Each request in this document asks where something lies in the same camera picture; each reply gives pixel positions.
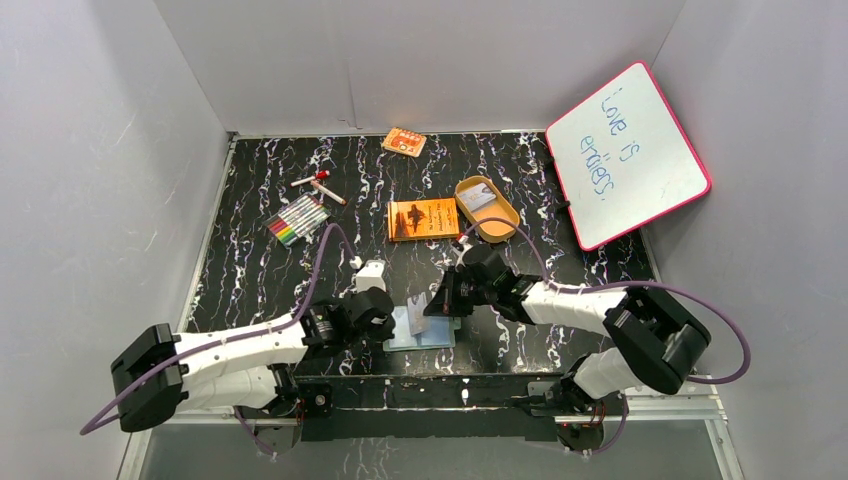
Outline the mint green card holder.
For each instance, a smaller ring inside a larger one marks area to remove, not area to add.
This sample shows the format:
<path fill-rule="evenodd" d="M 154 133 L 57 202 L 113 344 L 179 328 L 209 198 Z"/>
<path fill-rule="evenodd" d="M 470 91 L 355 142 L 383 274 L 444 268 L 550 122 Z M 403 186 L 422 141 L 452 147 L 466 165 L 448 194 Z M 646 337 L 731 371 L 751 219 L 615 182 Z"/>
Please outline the mint green card holder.
<path fill-rule="evenodd" d="M 460 329 L 459 319 L 430 317 L 430 328 L 419 334 L 412 334 L 411 324 L 406 316 L 395 319 L 394 337 L 383 342 L 385 352 L 404 352 L 453 348 L 456 345 L 455 332 Z"/>

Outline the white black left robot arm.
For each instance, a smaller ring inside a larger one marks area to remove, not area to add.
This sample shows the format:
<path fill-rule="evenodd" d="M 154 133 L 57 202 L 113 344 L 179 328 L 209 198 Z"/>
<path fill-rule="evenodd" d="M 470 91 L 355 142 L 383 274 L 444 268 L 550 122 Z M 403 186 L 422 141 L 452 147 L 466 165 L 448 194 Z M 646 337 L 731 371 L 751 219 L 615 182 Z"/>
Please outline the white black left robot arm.
<path fill-rule="evenodd" d="M 317 301 L 298 320 L 284 315 L 205 334 L 151 326 L 110 366 L 120 428 L 140 432 L 178 412 L 225 406 L 286 416 L 299 391 L 285 367 L 332 357 L 363 339 L 391 338 L 393 310 L 390 296 L 371 287 Z"/>

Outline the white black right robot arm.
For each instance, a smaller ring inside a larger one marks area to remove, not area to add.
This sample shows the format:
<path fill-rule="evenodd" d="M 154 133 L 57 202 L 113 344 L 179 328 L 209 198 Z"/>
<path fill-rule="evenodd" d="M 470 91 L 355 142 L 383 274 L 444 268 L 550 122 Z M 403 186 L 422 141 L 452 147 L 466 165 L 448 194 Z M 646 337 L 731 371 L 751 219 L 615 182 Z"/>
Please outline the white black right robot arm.
<path fill-rule="evenodd" d="M 706 327 L 667 292 L 628 286 L 595 293 L 553 286 L 514 272 L 488 245 L 466 248 L 443 274 L 426 316 L 466 317 L 489 306 L 502 318 L 528 325 L 561 325 L 602 335 L 612 345 L 587 354 L 542 397 L 590 413 L 603 397 L 647 386 L 677 393 L 711 341 Z"/>

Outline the tan oval tray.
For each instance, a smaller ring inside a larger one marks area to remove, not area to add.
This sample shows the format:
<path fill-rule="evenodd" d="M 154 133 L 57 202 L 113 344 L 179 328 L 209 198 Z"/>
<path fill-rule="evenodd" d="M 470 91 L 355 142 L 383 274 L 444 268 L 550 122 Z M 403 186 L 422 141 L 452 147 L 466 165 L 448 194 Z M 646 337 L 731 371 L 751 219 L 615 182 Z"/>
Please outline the tan oval tray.
<path fill-rule="evenodd" d="M 488 184 L 497 195 L 497 200 L 484 209 L 469 212 L 459 199 L 459 193 L 478 183 Z M 460 181 L 456 185 L 454 198 L 458 209 L 472 224 L 486 218 L 497 218 L 497 221 L 484 222 L 474 228 L 487 243 L 502 243 L 516 234 L 515 226 L 520 224 L 520 215 L 489 178 L 477 175 Z"/>

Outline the white VIP credit card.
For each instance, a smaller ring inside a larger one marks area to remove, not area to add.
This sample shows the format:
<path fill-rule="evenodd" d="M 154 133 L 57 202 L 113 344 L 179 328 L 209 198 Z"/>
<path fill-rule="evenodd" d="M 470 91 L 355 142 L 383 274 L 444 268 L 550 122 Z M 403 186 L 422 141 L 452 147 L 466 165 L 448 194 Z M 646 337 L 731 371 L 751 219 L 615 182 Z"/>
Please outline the white VIP credit card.
<path fill-rule="evenodd" d="M 430 329 L 430 319 L 424 314 L 429 297 L 427 292 L 413 295 L 407 299 L 407 314 L 410 334 L 420 335 Z"/>

